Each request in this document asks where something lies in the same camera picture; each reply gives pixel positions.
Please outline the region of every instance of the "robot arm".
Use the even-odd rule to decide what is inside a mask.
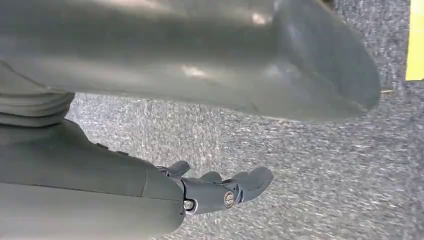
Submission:
[[[0,236],[5,239],[148,239],[177,230],[186,215],[252,200],[266,168],[222,181],[184,178],[171,167],[91,143],[68,120],[47,127],[0,125]]]

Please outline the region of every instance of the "metal screw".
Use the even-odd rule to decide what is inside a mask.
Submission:
[[[184,200],[184,209],[185,210],[192,210],[195,207],[195,202],[191,200]]]
[[[232,206],[234,206],[235,203],[236,203],[236,200],[234,198],[234,193],[231,191],[228,191],[224,195],[224,206],[229,209]]]

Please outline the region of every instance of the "gray carpet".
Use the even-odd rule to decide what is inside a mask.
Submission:
[[[405,79],[409,0],[338,0],[376,57],[378,109],[345,123],[299,123],[194,104],[80,94],[69,118],[89,138],[192,176],[267,166],[266,194],[187,217],[170,240],[424,239],[424,85]]]

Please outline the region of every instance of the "robotic finger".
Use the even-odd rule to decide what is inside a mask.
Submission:
[[[261,195],[274,178],[266,167],[258,167],[250,173],[240,172],[227,180],[222,180],[215,171],[200,178],[182,177],[190,169],[185,161],[178,161],[169,168],[160,166],[158,169],[174,179],[184,191],[183,207],[187,215],[224,211],[251,201]]]

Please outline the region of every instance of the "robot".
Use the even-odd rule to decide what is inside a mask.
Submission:
[[[90,142],[65,119],[78,92],[333,121],[373,109],[380,81],[318,0],[2,0],[0,239],[162,236],[273,180],[266,167],[188,178],[185,161]]]

